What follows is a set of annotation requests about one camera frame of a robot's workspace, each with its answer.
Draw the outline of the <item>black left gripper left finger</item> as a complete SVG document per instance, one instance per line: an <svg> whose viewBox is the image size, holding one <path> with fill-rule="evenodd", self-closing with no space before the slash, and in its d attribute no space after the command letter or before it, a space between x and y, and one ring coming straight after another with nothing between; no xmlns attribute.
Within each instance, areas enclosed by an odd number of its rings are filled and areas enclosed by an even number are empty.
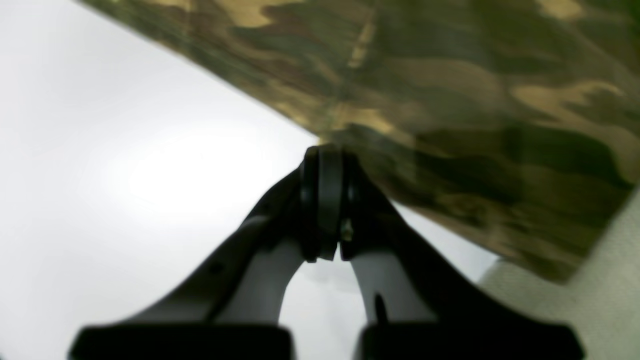
<svg viewBox="0 0 640 360"><path fill-rule="evenodd" d="M70 360L295 360L279 326L292 277L321 254L319 148L270 188L239 228L169 294L110 325L89 325Z"/></svg>

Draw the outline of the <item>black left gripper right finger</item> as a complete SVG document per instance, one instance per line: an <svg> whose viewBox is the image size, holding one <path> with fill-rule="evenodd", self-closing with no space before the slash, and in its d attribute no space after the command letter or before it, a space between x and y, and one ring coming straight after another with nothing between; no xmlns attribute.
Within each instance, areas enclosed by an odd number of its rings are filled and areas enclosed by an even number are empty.
<svg viewBox="0 0 640 360"><path fill-rule="evenodd" d="M317 150L320 259L340 251L365 306L356 360L583 360L567 325L544 322L478 289L402 218L358 159Z"/></svg>

